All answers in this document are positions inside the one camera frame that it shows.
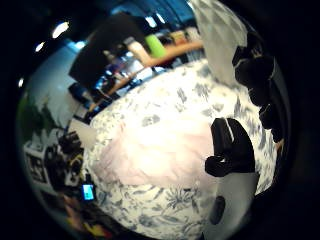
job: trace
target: bed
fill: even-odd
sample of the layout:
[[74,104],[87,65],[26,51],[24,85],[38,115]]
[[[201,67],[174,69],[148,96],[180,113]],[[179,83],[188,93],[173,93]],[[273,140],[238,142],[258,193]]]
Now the bed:
[[85,149],[84,167],[97,185],[97,206],[124,227],[156,239],[197,239],[201,236],[214,199],[216,184],[202,188],[162,187],[155,184],[123,184],[102,181],[94,166],[101,153],[117,137],[119,125],[141,128],[156,126],[168,116],[192,113],[213,122],[216,117],[233,117],[248,132],[253,143],[260,179],[256,194],[272,184],[276,149],[270,131],[263,129],[258,108],[247,89],[230,88],[211,74],[206,59],[169,70],[143,83],[113,102],[91,121],[96,144]]

